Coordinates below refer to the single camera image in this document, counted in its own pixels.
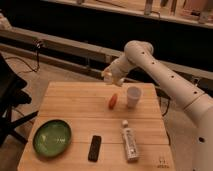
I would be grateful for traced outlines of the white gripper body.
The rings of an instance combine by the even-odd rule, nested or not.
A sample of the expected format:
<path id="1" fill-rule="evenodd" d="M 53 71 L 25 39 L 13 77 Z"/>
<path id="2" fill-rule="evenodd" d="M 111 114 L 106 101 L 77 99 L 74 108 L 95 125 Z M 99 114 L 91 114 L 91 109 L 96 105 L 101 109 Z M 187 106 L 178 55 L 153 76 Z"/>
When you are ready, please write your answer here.
<path id="1" fill-rule="evenodd" d="M 118 60 L 114 60 L 101 72 L 101 76 L 106 84 L 114 84 L 116 86 L 123 85 L 127 74 L 128 72 L 123 69 L 123 65 Z"/>

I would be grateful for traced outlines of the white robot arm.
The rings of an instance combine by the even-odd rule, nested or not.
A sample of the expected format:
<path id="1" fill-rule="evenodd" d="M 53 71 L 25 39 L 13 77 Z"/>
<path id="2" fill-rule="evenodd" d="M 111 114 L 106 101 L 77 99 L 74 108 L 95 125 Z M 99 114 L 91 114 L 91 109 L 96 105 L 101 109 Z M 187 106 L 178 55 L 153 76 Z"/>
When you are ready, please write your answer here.
<path id="1" fill-rule="evenodd" d="M 132 69 L 143 69 L 197 126 L 192 170 L 213 171 L 213 98 L 155 59 L 153 51 L 149 42 L 129 41 L 102 77 L 108 84 L 121 86 Z"/>

